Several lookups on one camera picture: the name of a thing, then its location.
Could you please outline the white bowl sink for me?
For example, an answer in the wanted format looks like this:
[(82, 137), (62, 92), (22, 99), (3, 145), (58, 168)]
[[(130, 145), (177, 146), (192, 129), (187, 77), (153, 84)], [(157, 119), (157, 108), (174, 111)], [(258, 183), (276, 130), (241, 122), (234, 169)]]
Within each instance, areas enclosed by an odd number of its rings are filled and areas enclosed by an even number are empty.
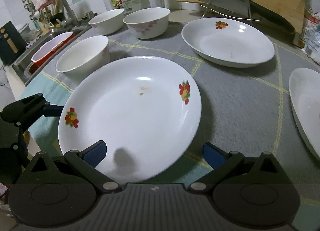
[(58, 60), (56, 71), (73, 81), (82, 81), (110, 62), (109, 38), (92, 36), (70, 47)]

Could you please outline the white floral bowl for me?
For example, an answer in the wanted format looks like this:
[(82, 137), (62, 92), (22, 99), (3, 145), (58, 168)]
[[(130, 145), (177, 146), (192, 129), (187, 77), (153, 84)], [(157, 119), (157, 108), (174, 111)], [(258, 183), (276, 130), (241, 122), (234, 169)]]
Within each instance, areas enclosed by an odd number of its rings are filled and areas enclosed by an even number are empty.
[(153, 39), (167, 30), (170, 13), (167, 8), (146, 8), (125, 16), (123, 22), (136, 38)]

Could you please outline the steel kitchen faucet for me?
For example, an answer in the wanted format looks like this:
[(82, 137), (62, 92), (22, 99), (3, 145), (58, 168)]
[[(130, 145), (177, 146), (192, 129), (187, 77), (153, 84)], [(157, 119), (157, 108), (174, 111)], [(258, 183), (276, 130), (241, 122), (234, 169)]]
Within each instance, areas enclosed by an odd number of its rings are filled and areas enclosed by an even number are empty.
[(76, 27), (79, 25), (78, 19), (76, 18), (76, 15), (73, 10), (71, 10), (67, 0), (61, 0), (65, 10), (67, 11), (68, 18), (71, 19), (71, 24), (72, 26)]

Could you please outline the grey checked table mat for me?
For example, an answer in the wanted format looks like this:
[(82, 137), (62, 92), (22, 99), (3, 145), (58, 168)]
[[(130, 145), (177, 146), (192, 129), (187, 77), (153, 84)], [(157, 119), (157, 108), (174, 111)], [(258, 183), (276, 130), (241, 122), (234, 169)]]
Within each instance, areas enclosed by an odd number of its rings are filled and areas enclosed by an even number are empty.
[(153, 40), (135, 38), (126, 28), (110, 36), (112, 60), (148, 55), (167, 58), (186, 69), (196, 81), (202, 100), (197, 134), (182, 157), (155, 182), (190, 183), (210, 169), (201, 156), (211, 142), (225, 151), (247, 156), (274, 153), (304, 204), (319, 206), (319, 161), (308, 151), (292, 115), (289, 77), (297, 68), (318, 70), (299, 55), (276, 46), (275, 57), (248, 69), (214, 65), (197, 56), (181, 37), (183, 24), (170, 23)]

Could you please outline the white red strainer basket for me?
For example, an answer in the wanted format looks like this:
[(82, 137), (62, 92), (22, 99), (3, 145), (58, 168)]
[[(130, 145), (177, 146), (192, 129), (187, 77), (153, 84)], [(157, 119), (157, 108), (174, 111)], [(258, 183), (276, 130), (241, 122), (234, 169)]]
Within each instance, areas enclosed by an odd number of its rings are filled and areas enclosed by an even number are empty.
[(64, 44), (70, 41), (73, 37), (73, 32), (65, 32), (57, 35), (52, 40), (45, 43), (40, 49), (33, 55), (31, 61), (40, 67), (44, 64), (48, 58), (52, 57)]

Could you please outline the dark air fryer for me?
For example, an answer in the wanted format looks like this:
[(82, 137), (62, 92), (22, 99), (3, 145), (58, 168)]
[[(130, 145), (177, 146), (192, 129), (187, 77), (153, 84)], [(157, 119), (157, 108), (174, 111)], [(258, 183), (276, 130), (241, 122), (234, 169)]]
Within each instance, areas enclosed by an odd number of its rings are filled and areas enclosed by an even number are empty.
[(26, 42), (11, 21), (1, 27), (0, 57), (4, 65), (13, 64), (25, 51)]

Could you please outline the sink soap dispenser knob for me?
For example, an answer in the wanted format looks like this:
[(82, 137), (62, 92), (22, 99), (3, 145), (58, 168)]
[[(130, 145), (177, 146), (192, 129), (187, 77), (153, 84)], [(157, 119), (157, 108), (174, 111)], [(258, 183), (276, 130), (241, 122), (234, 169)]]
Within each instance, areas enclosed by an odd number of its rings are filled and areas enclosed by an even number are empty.
[(94, 17), (94, 13), (93, 11), (89, 11), (86, 13), (86, 19), (90, 20)]

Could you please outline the white plastic food bag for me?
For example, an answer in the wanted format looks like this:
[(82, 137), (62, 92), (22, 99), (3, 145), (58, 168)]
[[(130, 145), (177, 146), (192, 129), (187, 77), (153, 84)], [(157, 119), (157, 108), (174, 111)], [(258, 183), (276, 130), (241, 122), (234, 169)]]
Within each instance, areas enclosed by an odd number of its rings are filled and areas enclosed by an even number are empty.
[(310, 7), (305, 10), (303, 31), (300, 40), (304, 44), (302, 53), (319, 64), (319, 12), (313, 12)]

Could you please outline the steel cleaver knife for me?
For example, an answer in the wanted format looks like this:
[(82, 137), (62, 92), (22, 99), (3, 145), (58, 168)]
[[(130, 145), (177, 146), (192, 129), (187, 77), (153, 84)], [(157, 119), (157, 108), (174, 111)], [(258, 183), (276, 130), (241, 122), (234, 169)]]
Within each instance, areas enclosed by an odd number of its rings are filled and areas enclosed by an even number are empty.
[(251, 0), (198, 0), (201, 6), (222, 17), (264, 25), (275, 24), (288, 33), (295, 28), (288, 20)]

